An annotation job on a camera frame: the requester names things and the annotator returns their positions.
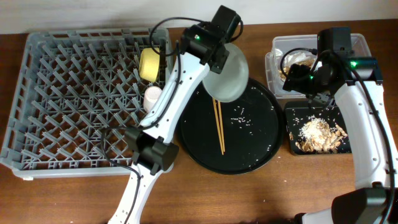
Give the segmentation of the gold snack wrapper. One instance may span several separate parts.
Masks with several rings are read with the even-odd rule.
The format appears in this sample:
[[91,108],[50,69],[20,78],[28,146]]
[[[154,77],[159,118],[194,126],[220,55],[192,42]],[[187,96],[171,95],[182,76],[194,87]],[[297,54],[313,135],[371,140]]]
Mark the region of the gold snack wrapper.
[[[301,61],[301,62],[295,62],[295,64],[297,64],[297,65],[305,65],[305,66],[308,66],[308,67],[312,68],[314,62],[315,62],[315,59],[308,59],[308,60],[304,60],[304,61]],[[290,70],[289,66],[283,68],[283,71],[286,74],[288,74],[289,70]],[[279,76],[280,76],[280,79],[284,82],[285,79],[286,79],[286,76],[282,73],[281,70],[279,70]]]

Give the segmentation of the grey round plate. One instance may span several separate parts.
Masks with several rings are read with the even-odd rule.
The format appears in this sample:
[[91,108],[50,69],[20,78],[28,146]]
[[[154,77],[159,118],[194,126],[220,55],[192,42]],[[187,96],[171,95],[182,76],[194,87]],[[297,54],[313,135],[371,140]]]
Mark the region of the grey round plate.
[[222,103],[237,100],[245,91],[249,79],[246,57],[240,48],[229,43],[225,45],[229,52],[220,74],[209,72],[202,84],[210,96]]

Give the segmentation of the yellow bowl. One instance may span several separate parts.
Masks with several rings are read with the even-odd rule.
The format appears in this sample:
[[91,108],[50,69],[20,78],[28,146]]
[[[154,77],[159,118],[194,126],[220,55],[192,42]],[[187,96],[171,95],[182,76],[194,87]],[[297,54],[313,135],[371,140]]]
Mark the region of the yellow bowl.
[[139,61],[139,75],[148,82],[156,82],[160,66],[160,55],[152,48],[145,48],[141,52]]

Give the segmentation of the food scraps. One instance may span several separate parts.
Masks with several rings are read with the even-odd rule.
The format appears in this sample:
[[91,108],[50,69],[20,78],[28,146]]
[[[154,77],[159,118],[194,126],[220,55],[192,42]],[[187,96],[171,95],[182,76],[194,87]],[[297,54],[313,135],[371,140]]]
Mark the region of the food scraps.
[[304,154],[337,154],[348,139],[348,134],[338,124],[330,126],[323,118],[309,116],[307,120],[295,118],[288,128],[292,149]]

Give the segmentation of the pink plastic cup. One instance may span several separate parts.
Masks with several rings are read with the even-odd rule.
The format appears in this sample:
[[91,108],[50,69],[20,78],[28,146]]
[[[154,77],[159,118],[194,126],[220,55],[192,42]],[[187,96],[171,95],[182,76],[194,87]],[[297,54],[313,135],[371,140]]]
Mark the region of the pink plastic cup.
[[157,86],[150,86],[144,93],[143,107],[148,113],[156,104],[162,93],[162,89]]

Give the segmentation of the white napkin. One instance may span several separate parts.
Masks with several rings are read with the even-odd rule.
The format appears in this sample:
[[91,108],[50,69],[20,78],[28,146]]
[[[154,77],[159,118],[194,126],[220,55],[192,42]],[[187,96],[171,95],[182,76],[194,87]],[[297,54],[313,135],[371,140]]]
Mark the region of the white napkin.
[[[283,51],[281,51],[279,49],[274,50],[274,58],[276,59],[276,62],[277,62],[276,65],[277,65],[278,71],[280,70],[280,61],[281,61],[283,55],[284,55]],[[304,50],[298,50],[298,51],[291,52],[284,58],[284,64],[283,64],[282,68],[291,66],[295,62],[301,62],[301,61],[308,60],[308,59],[316,60],[316,56],[311,54],[310,52],[304,51]]]

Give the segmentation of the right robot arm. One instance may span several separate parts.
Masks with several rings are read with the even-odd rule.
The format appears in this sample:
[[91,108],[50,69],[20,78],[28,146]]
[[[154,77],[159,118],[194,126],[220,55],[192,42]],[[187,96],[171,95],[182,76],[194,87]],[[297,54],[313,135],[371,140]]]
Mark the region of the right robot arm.
[[397,148],[377,59],[356,53],[348,27],[320,31],[309,52],[316,55],[312,66],[293,63],[283,71],[283,89],[310,101],[335,101],[348,132],[355,190],[336,197],[328,209],[297,214],[295,222],[397,223]]

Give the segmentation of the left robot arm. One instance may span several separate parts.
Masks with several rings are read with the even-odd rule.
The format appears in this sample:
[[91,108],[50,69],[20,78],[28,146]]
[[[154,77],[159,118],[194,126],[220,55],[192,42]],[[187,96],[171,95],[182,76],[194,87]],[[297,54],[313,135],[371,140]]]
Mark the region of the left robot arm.
[[242,51],[233,41],[243,32],[236,11],[220,6],[210,22],[199,19],[186,28],[171,55],[174,69],[159,99],[138,126],[125,127],[132,164],[122,199],[110,223],[139,223],[154,183],[172,169],[178,146],[174,130],[185,106],[199,84],[215,100],[229,103],[246,89],[248,68]]

